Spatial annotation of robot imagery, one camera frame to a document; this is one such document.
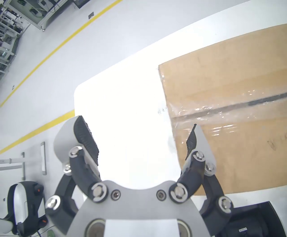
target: barcode sticker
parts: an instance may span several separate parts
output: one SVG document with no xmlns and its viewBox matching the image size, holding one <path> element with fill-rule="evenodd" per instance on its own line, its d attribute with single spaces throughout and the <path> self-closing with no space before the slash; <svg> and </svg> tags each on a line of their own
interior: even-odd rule
<svg viewBox="0 0 287 237">
<path fill-rule="evenodd" d="M 244 228 L 242 228 L 242 229 L 239 229 L 239 232 L 246 231 L 246 230 L 247 230 L 247 228 L 244 227 Z"/>
</svg>

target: cable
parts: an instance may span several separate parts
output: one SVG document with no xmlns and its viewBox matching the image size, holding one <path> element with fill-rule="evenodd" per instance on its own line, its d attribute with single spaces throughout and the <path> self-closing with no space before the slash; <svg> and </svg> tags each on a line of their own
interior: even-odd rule
<svg viewBox="0 0 287 237">
<path fill-rule="evenodd" d="M 38 235 L 35 235 L 35 236 L 32 236 L 32 237 L 41 236 L 41 234 L 45 233 L 47 230 L 51 229 L 52 227 L 54 227 L 54 226 L 49 227 L 48 229 L 46 229 L 46 230 L 43 231 L 42 233 L 39 233 L 39 232 L 37 231 L 37 232 L 38 232 Z M 13 237 L 15 237 L 15 235 L 0 235 L 0 236 L 13 236 Z"/>
</svg>

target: black device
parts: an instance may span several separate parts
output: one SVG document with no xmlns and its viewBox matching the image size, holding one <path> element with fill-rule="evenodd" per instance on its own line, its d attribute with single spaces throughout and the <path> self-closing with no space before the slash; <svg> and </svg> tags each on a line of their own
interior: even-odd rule
<svg viewBox="0 0 287 237">
<path fill-rule="evenodd" d="M 233 209 L 232 217 L 215 237 L 286 237 L 281 221 L 268 202 Z"/>
</svg>

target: floor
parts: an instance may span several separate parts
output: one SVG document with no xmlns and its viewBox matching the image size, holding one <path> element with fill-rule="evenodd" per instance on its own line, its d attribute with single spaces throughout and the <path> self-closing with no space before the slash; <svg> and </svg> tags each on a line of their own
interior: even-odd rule
<svg viewBox="0 0 287 237">
<path fill-rule="evenodd" d="M 43 124 L 73 110 L 74 92 L 79 84 L 167 35 L 242 2 L 245 1 L 220 0 L 210 3 L 170 0 L 162 4 L 161 0 L 123 0 L 55 52 L 0 108 L 0 150 Z M 81 9 L 71 4 L 45 32 L 29 26 L 22 37 L 9 74 L 0 81 L 0 102 L 11 93 L 12 87 L 19 85 L 46 56 L 87 23 L 88 15 L 92 11 L 96 16 L 112 3 L 112 0 L 90 0 Z M 8 159 L 19 157 L 24 151 L 28 158 L 27 179 L 43 183 L 46 197 L 54 193 L 63 175 L 61 164 L 53 152 L 53 139 L 61 125 L 0 154 L 0 159 Z M 47 146 L 47 176 L 42 175 L 39 159 L 40 143 L 43 141 Z M 6 193 L 4 190 L 20 181 L 21 172 L 1 171 L 0 179 L 6 180 L 0 184 L 1 193 Z M 80 206 L 83 202 L 82 194 L 76 191 L 74 197 Z M 6 202 L 1 201 L 0 214 L 5 216 L 6 213 Z"/>
</svg>

